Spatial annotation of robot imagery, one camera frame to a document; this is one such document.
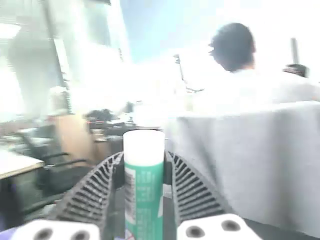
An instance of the white tube cap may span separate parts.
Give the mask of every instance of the white tube cap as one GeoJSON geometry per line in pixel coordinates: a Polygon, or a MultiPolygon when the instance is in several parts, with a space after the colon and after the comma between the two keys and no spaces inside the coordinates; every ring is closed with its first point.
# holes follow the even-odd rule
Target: white tube cap
{"type": "Polygon", "coordinates": [[[165,134],[139,129],[123,134],[124,162],[135,166],[153,166],[164,161],[165,134]]]}

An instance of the white shirt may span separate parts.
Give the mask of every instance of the white shirt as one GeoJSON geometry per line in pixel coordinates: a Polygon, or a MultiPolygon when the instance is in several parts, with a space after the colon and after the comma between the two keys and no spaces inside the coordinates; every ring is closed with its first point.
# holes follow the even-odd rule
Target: white shirt
{"type": "Polygon", "coordinates": [[[238,112],[261,105],[320,101],[320,84],[288,72],[241,70],[215,79],[195,97],[193,109],[203,113],[238,112]]]}

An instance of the gray fabric partition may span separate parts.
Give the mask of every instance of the gray fabric partition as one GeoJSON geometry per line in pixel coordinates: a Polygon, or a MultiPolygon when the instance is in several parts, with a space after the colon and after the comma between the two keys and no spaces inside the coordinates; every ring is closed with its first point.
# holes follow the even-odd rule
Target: gray fabric partition
{"type": "Polygon", "coordinates": [[[181,116],[165,133],[241,217],[320,238],[319,102],[181,116]]]}

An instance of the screw hole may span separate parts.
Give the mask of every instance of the screw hole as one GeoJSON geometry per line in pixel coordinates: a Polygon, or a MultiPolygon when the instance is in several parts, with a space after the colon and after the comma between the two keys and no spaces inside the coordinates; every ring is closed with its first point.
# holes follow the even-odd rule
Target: screw hole
{"type": "Polygon", "coordinates": [[[89,240],[89,233],[87,231],[78,231],[72,238],[72,240],[89,240]]]}
{"type": "Polygon", "coordinates": [[[198,226],[190,226],[186,229],[185,231],[186,236],[189,238],[195,238],[195,239],[199,239],[204,237],[205,231],[202,230],[202,228],[198,227],[198,226]]]}
{"type": "Polygon", "coordinates": [[[34,240],[49,240],[52,236],[52,229],[45,228],[40,231],[38,231],[34,237],[34,240]]]}
{"type": "Polygon", "coordinates": [[[241,229],[240,225],[236,223],[235,221],[231,220],[226,220],[222,222],[221,224],[223,230],[228,231],[228,232],[236,232],[241,229]]]}

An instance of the black chair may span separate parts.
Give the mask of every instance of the black chair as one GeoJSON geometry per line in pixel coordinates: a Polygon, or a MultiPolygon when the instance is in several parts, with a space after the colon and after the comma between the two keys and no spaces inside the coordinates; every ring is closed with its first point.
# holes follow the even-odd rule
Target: black chair
{"type": "Polygon", "coordinates": [[[47,154],[45,148],[33,144],[32,139],[27,134],[17,132],[16,135],[20,136],[24,144],[29,148],[31,157],[44,161],[44,167],[38,171],[36,184],[43,191],[45,197],[68,191],[92,169],[88,166],[70,167],[75,163],[85,163],[87,160],[65,161],[63,157],[70,156],[69,153],[47,154]]]}

